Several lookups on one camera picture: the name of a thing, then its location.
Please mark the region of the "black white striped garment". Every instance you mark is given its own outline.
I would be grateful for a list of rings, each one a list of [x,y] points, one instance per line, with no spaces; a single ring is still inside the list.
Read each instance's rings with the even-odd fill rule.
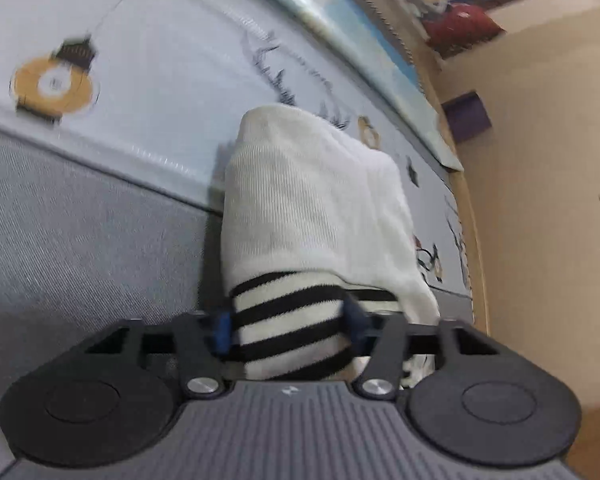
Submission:
[[[221,260],[250,380],[352,378],[343,307],[434,324],[396,163],[287,105],[250,110],[225,170]]]

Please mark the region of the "printed deer bed sheet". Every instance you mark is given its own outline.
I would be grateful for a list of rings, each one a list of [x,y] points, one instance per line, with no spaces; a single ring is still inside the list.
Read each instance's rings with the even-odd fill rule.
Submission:
[[[470,292],[448,173],[275,0],[0,0],[0,129],[202,208],[242,116],[285,103],[391,156],[430,286]]]

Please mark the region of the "dark red cat cushion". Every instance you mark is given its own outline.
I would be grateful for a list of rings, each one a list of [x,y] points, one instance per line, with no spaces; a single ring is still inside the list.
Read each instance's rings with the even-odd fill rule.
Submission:
[[[442,58],[458,55],[505,34],[481,6],[468,3],[451,3],[442,14],[423,20],[422,27],[428,35],[428,47]]]

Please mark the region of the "light blue patterned blanket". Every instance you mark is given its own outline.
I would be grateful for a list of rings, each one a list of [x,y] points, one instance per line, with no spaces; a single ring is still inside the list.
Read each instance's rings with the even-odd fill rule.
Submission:
[[[420,88],[414,62],[393,44],[355,0],[275,0],[340,54],[394,109],[445,168],[460,160],[443,139],[439,115]]]

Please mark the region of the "purple box by wall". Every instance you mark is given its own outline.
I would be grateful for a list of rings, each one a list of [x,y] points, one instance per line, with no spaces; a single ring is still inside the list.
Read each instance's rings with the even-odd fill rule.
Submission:
[[[475,91],[444,102],[442,110],[456,144],[473,139],[492,128],[488,112]]]

